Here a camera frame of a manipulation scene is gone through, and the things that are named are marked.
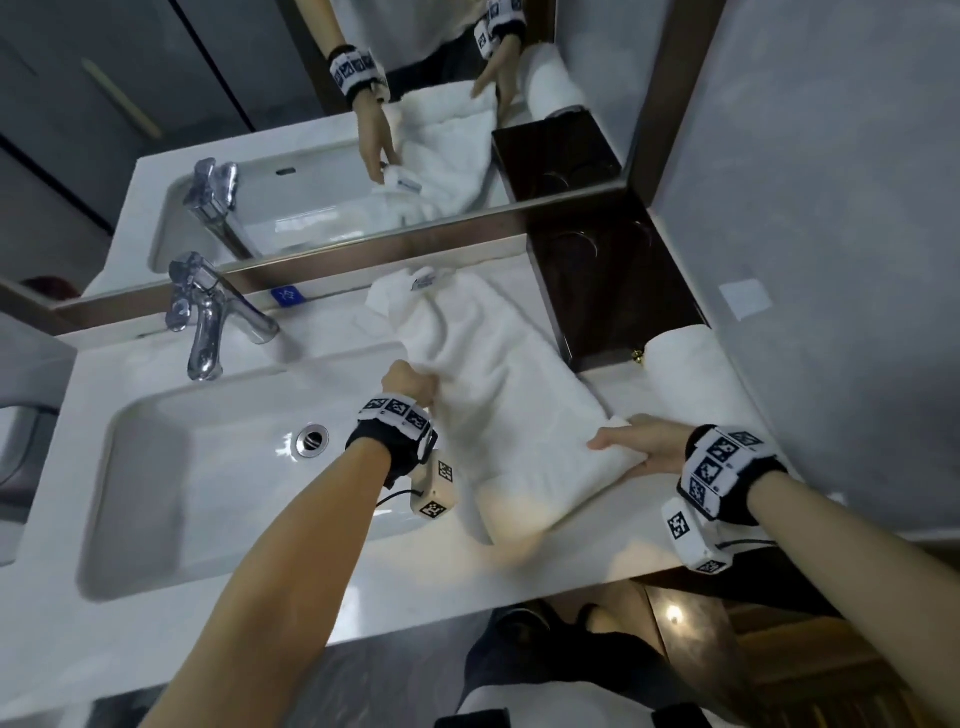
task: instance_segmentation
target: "reflected faucet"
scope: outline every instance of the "reflected faucet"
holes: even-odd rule
[[[186,367],[194,381],[212,381],[224,372],[220,343],[231,314],[236,314],[237,327],[255,344],[273,341],[280,332],[276,321],[253,307],[199,253],[187,253],[170,263],[170,280],[174,290],[167,328],[183,331],[190,323],[193,306],[197,306],[197,333]]]
[[[201,159],[193,168],[193,182],[183,206],[193,213],[237,260],[262,257],[247,231],[237,220],[237,184],[240,169],[234,162],[217,166],[213,157]]]

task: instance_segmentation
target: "blue label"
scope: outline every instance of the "blue label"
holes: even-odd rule
[[[284,285],[280,288],[275,288],[270,293],[276,299],[276,302],[284,308],[306,303],[306,298],[297,290],[297,286],[295,285]]]

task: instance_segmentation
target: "reflected hand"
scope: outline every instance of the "reflected hand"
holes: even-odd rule
[[[361,91],[353,101],[353,110],[357,115],[357,131],[360,133],[360,157],[367,165],[367,174],[377,184],[383,184],[383,169],[380,167],[383,152],[391,164],[400,164],[400,157],[394,149],[394,138],[390,132],[390,122],[383,107],[369,89]]]
[[[505,37],[490,62],[487,63],[487,68],[484,69],[480,78],[473,85],[472,93],[470,93],[470,98],[475,99],[483,93],[484,88],[496,82],[497,95],[500,99],[497,118],[501,124],[507,118],[510,104],[516,98],[516,75],[520,67],[520,49],[519,37]]]
[[[382,384],[384,394],[410,397],[421,407],[429,407],[437,395],[437,378],[433,375],[419,374],[403,360],[394,362],[390,371],[383,377]]]
[[[587,443],[590,449],[607,449],[619,445],[637,452],[646,452],[646,461],[631,468],[624,480],[655,473],[679,475],[686,462],[686,441],[696,427],[661,420],[650,415],[635,415],[629,427],[601,427]]]

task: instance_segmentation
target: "countertop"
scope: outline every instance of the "countertop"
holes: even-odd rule
[[[527,255],[491,260],[471,270],[512,299],[552,340]],[[365,290],[330,296],[277,318],[296,332],[298,310],[313,307],[311,327],[322,335],[313,336],[319,344],[307,347],[311,358],[336,353],[345,346],[347,333],[352,348],[358,335],[368,337],[371,345],[393,340],[385,324],[358,327],[355,320],[345,321],[343,312],[356,311],[365,296]],[[78,354],[73,377],[83,384],[67,392],[51,450],[55,455],[44,471],[17,559],[0,569],[0,719],[168,682],[228,581],[226,576],[211,578],[101,603],[85,599],[77,586],[108,422],[125,387],[134,380],[142,385],[150,377],[151,386],[161,391],[171,386],[171,377],[186,379],[192,337],[168,332],[143,336],[143,328],[142,323],[127,327],[130,340]],[[133,335],[135,330],[140,334]],[[264,366],[256,347],[242,337],[228,337],[224,347],[229,375]],[[117,361],[124,375],[108,379],[106,365],[115,372]],[[611,413],[662,412],[637,364],[593,370],[582,379]],[[552,531],[511,546],[489,545],[463,504],[417,531],[368,542],[331,642],[676,567],[680,562],[660,520],[660,506],[675,482],[670,476],[652,476],[612,487]]]

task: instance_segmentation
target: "wrist strap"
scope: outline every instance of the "wrist strap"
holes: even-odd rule
[[[415,400],[403,395],[374,397],[360,410],[357,420],[347,447],[366,437],[390,451],[390,473],[384,484],[388,489],[393,488],[397,478],[425,463],[437,444],[438,435],[430,424],[430,416]]]
[[[518,36],[520,42],[526,41],[527,16],[523,12],[523,0],[487,0],[487,33],[498,40]]]
[[[353,108],[360,91],[369,88],[381,102],[390,100],[387,80],[380,72],[370,51],[357,50],[352,45],[342,45],[330,54],[330,75]]]
[[[747,495],[767,473],[786,473],[773,448],[739,427],[704,425],[686,444],[677,491],[708,521],[757,525]]]

